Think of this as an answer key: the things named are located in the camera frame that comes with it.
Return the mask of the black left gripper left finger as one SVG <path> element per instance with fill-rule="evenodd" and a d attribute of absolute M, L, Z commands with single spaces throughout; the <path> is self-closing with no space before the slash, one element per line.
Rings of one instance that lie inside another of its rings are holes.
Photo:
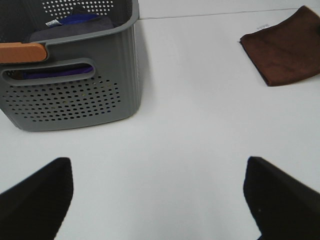
<path fill-rule="evenodd" d="M 57 158 L 0 195 L 2 240 L 53 240 L 74 194 L 71 160 Z"/>

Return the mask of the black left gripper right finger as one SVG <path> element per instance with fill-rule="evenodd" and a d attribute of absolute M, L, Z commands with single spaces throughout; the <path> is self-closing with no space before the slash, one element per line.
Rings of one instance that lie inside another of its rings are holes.
<path fill-rule="evenodd" d="M 320 238 L 320 194 L 262 157 L 248 159 L 243 193 L 261 240 Z"/>

